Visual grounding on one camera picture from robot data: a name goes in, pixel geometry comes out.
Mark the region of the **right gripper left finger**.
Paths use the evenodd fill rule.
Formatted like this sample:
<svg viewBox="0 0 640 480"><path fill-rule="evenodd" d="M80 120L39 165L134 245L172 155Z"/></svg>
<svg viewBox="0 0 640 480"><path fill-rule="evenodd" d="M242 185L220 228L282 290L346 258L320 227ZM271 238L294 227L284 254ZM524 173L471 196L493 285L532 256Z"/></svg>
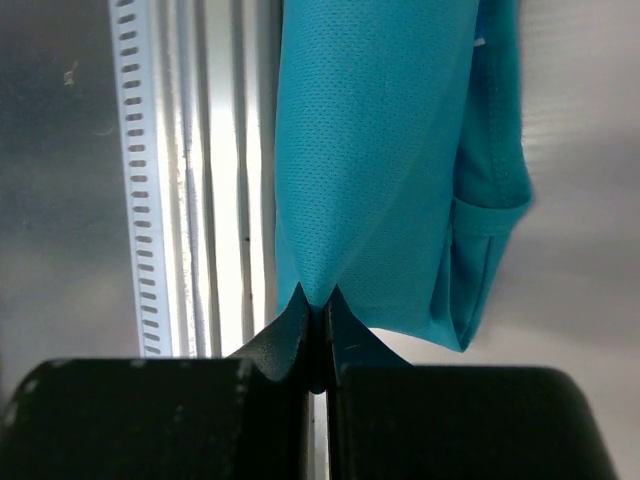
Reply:
<svg viewBox="0 0 640 480"><path fill-rule="evenodd" d="M56 359L1 418L5 479L303 479L309 307L224 359Z"/></svg>

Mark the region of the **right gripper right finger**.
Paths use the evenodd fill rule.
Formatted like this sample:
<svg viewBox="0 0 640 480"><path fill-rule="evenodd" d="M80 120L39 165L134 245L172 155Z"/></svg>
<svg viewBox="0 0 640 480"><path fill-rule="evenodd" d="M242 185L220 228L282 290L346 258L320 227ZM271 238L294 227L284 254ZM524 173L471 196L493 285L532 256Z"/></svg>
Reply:
<svg viewBox="0 0 640 480"><path fill-rule="evenodd" d="M334 292L324 310L334 479L612 479L591 408L564 372L412 365Z"/></svg>

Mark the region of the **teal t-shirt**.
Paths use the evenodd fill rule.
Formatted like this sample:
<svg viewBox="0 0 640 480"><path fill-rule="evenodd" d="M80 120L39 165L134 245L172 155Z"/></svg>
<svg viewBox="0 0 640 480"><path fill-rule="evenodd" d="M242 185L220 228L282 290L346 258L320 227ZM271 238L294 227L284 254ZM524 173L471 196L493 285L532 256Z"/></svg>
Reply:
<svg viewBox="0 0 640 480"><path fill-rule="evenodd" d="M532 201L514 1L288 1L277 301L462 352Z"/></svg>

